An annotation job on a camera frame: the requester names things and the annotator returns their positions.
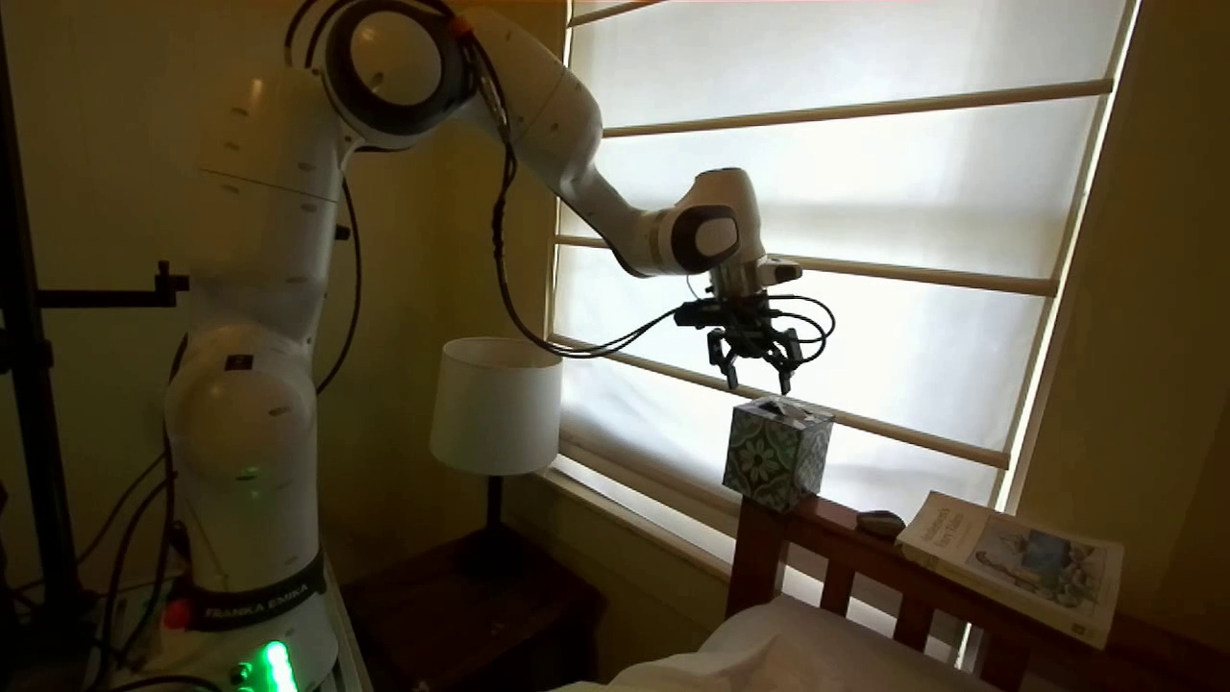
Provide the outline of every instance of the bed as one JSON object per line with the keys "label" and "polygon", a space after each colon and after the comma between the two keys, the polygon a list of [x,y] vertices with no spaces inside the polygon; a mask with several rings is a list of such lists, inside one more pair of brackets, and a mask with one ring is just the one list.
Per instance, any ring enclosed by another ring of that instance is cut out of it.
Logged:
{"label": "bed", "polygon": [[[1117,614],[1106,649],[1081,647],[994,599],[908,560],[892,531],[853,506],[808,495],[796,510],[741,500],[724,628],[689,654],[642,660],[607,686],[565,692],[824,692],[824,687],[1230,687],[1218,649]],[[780,591],[785,556],[819,556],[819,603]],[[866,585],[892,591],[885,636],[849,624]],[[952,660],[933,649],[942,624],[972,647]]]}

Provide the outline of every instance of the wooden furniture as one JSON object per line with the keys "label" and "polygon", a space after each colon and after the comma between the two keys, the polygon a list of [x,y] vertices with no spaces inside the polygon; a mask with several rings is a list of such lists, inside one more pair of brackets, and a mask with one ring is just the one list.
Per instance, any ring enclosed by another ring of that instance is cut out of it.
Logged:
{"label": "wooden furniture", "polygon": [[901,591],[894,641],[921,649],[937,610],[972,624],[980,636],[976,677],[1017,687],[1045,677],[1062,687],[1230,687],[1230,656],[1143,619],[1117,614],[1106,649],[1081,647],[994,599],[984,599],[921,564],[908,560],[892,538],[862,531],[862,515],[808,495],[778,515],[741,500],[738,550],[728,610],[778,597],[789,546],[828,556],[819,606],[847,614],[853,576]]}
{"label": "wooden furniture", "polygon": [[479,531],[346,590],[374,687],[543,692],[594,677],[598,591],[512,531]]}

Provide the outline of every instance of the green light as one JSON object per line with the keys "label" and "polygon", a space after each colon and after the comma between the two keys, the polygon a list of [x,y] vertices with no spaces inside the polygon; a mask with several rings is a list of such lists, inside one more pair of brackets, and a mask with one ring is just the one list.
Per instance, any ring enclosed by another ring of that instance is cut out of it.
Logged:
{"label": "green light", "polygon": [[296,667],[286,641],[265,641],[238,667],[238,692],[298,692]]}

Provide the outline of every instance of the wooden side table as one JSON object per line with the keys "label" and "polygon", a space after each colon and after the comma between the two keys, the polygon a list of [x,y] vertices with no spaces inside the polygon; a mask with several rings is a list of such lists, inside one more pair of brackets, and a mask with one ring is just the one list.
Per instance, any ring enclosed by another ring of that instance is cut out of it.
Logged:
{"label": "wooden side table", "polygon": [[512,531],[479,531],[355,579],[374,687],[543,692],[594,677],[598,591]]}

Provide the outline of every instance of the white bedsheet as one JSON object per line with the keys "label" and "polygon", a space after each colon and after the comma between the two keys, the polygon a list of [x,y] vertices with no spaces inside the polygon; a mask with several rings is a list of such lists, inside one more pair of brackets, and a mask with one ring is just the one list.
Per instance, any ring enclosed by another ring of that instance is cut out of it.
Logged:
{"label": "white bedsheet", "polygon": [[696,654],[621,669],[612,686],[578,679],[562,692],[831,692],[987,687],[933,656],[880,638],[789,597],[738,610]]}

